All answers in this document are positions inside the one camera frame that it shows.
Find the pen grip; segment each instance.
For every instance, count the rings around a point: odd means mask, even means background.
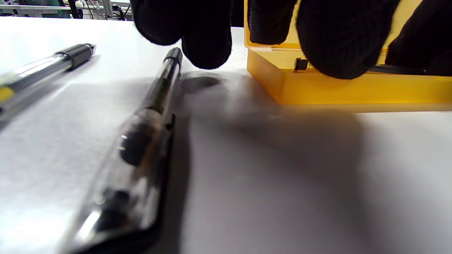
[[[87,44],[77,44],[55,54],[58,53],[65,54],[71,59],[72,66],[69,70],[73,70],[88,61],[93,55],[93,50]]]

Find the cable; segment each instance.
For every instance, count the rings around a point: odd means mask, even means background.
[[[130,4],[129,4],[129,6],[127,7],[126,12],[125,12],[125,13],[122,15],[122,17],[121,17],[120,19],[118,19],[118,20],[121,20],[121,19],[123,19],[123,18],[126,16],[127,12],[129,11],[129,8],[130,8]]]
[[[94,19],[93,13],[91,12],[91,9],[89,8],[88,0],[85,0],[85,1],[86,1],[86,6],[88,7],[89,14],[91,14],[91,19]]]
[[[108,20],[108,18],[107,17],[104,17],[102,14],[100,14],[100,13],[97,13],[97,15],[98,16],[101,16],[102,18],[104,18],[105,20]]]

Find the gloved hand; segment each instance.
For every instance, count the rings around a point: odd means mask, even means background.
[[[326,75],[341,79],[362,75],[377,62],[399,1],[302,0],[297,30],[304,54]],[[249,0],[251,41],[282,43],[295,3]],[[131,0],[131,4],[138,31],[152,43],[171,45],[182,39],[186,57],[203,69],[218,68],[229,57],[231,0]]]

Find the metal frame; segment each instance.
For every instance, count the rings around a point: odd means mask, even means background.
[[[41,14],[55,13],[54,11],[56,11],[56,10],[70,10],[72,17],[75,19],[78,19],[79,15],[77,12],[77,8],[75,7],[75,1],[69,0],[69,5],[70,6],[7,5],[7,4],[5,4],[5,2],[3,0],[0,0],[0,13],[15,14],[14,13],[15,10],[19,10],[19,11],[20,10],[30,10],[30,11],[32,11],[31,13],[33,13],[33,14],[36,12],[36,14],[41,15]],[[74,8],[75,8],[76,15],[73,14],[72,6],[74,6]],[[85,5],[85,7],[83,7],[83,9],[88,9],[88,7],[94,13],[103,12],[109,17],[113,16],[113,9],[112,9],[110,0],[104,0],[104,6],[99,6],[99,8],[97,6],[93,6],[93,5],[88,5],[88,6]],[[129,11],[127,12],[127,16],[132,15],[132,12],[133,12],[133,10],[130,8]]]

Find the pen cap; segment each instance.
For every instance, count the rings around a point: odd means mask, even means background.
[[[172,48],[168,52],[168,54],[166,54],[166,57],[165,57],[165,59],[163,61],[165,61],[168,58],[176,59],[177,62],[179,63],[179,65],[181,65],[182,64],[182,51],[178,47]]]

